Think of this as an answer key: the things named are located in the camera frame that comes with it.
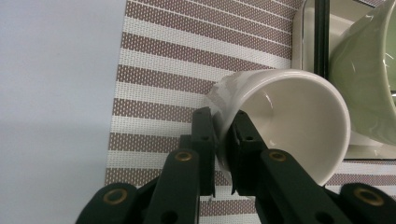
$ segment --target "screw hole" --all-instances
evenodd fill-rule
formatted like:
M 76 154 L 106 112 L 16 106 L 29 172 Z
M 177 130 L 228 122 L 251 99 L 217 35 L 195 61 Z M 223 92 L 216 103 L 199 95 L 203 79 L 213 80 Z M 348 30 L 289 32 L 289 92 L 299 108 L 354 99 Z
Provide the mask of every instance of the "screw hole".
M 116 205 L 122 203 L 127 196 L 128 191 L 126 189 L 112 189 L 105 194 L 103 201 L 110 205 Z
M 173 224 L 177 221 L 177 213 L 174 211 L 167 211 L 161 215 L 161 223 Z
M 286 160 L 285 154 L 277 152 L 277 151 L 270 152 L 269 156 L 274 161 L 285 161 Z
M 317 219 L 318 222 L 323 223 L 323 224 L 333 224 L 334 219 L 332 219 L 332 216 L 330 216 L 327 213 L 324 212 L 317 212 L 315 215 L 315 218 Z
M 369 189 L 357 188 L 353 193 L 355 197 L 372 206 L 381 206 L 384 204 L 384 199 Z
M 190 152 L 182 151 L 182 152 L 177 153 L 176 156 L 175 156 L 175 158 L 176 158 L 178 161 L 189 161 L 189 160 L 191 160 L 192 155 L 191 155 Z

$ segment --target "striped placemat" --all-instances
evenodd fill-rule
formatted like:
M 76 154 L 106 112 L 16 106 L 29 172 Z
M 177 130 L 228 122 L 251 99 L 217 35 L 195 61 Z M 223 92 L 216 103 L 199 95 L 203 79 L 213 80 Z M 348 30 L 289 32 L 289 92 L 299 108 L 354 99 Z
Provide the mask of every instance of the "striped placemat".
M 292 19 L 301 3 L 128 1 L 106 184 L 142 186 L 159 175 L 179 136 L 191 133 L 192 111 L 203 106 L 205 95 L 222 77 L 235 71 L 290 68 Z M 329 188 L 371 181 L 396 195 L 395 168 L 392 162 L 344 162 Z M 254 202 L 231 196 L 219 169 L 216 185 L 215 199 L 202 197 L 200 223 L 260 222 Z

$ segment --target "mug rim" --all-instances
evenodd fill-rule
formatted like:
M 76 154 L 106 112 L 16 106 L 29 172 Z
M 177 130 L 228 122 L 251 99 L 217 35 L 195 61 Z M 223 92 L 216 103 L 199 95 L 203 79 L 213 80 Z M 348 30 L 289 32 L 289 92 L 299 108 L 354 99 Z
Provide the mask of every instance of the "mug rim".
M 269 73 L 269 74 L 268 74 L 268 76 L 263 77 L 262 76 L 263 73 Z M 251 74 L 250 76 L 256 76 L 256 77 L 258 77 L 257 79 L 260 79 L 260 80 L 263 80 L 263 79 L 268 79 L 268 80 L 266 80 L 264 82 L 254 82 L 254 85 L 251 88 L 249 88 L 250 91 L 248 91 L 248 92 L 243 92 L 243 91 L 234 91 L 233 92 L 233 97 L 231 99 L 229 99 L 229 101 L 235 101 L 235 98 L 238 98 L 241 95 L 242 95 L 242 97 L 239 98 L 239 100 L 237 101 L 236 104 L 228 105 L 226 108 L 224 108 L 226 110 L 226 112 L 224 113 L 225 116 L 224 116 L 224 119 L 222 120 L 221 127 L 219 127 L 219 134 L 218 134 L 220 144 L 223 145 L 222 142 L 224 142 L 225 136 L 226 136 L 229 128 L 231 127 L 233 118 L 237 114 L 239 108 L 244 104 L 244 102 L 249 97 L 251 97 L 255 92 L 259 91 L 262 87 L 273 84 L 278 81 L 282 81 L 285 79 L 291 79 L 291 78 L 314 82 L 317 85 L 323 87 L 323 90 L 325 90 L 327 93 L 329 93 L 330 96 L 334 99 L 334 101 L 336 101 L 338 103 L 340 111 L 342 111 L 342 114 L 340 113 L 339 116 L 342 116 L 340 119 L 343 121 L 343 125 L 344 125 L 343 130 L 345 130 L 345 136 L 342 139 L 343 143 L 340 143 L 340 145 L 342 145 L 342 148 L 340 148 L 339 152 L 337 153 L 339 155 L 337 157 L 338 159 L 334 162 L 332 169 L 329 170 L 329 172 L 325 176 L 323 176 L 321 178 L 321 180 L 319 180 L 317 182 L 320 185 L 324 185 L 332 177 L 332 175 L 335 173 L 336 168 L 344 159 L 344 157 L 347 153 L 347 147 L 348 147 L 349 138 L 350 138 L 351 125 L 350 125 L 347 104 L 345 103 L 345 101 L 344 101 L 343 97 L 341 96 L 341 94 L 339 93 L 339 91 L 329 81 L 327 81 L 323 77 L 319 77 L 315 74 L 312 74 L 310 72 L 306 72 L 303 70 L 297 70 L 297 69 L 259 70 L 256 73 Z M 223 156 L 226 153 L 226 149 L 224 149 L 224 148 L 221 148 L 219 151 L 220 151 L 220 153 L 223 154 Z M 231 181 L 231 177 L 230 177 L 230 174 L 228 171 L 229 169 L 228 169 L 227 161 L 220 160 L 219 158 L 218 158 L 218 161 L 219 161 L 221 171 L 224 173 L 227 180 Z

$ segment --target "green cup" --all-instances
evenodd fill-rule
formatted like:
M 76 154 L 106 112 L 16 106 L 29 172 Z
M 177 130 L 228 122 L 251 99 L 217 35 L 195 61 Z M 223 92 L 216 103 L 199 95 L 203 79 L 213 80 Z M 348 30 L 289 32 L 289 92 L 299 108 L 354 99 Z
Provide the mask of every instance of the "green cup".
M 352 130 L 396 146 L 396 0 L 356 21 L 330 59 L 330 82 L 349 110 Z

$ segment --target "white table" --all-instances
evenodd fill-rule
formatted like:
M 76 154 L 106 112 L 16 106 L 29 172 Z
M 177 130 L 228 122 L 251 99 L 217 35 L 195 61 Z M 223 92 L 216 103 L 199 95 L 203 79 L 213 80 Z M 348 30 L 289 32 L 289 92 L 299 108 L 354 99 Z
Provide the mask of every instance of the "white table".
M 74 223 L 104 185 L 124 9 L 0 2 L 0 223 Z

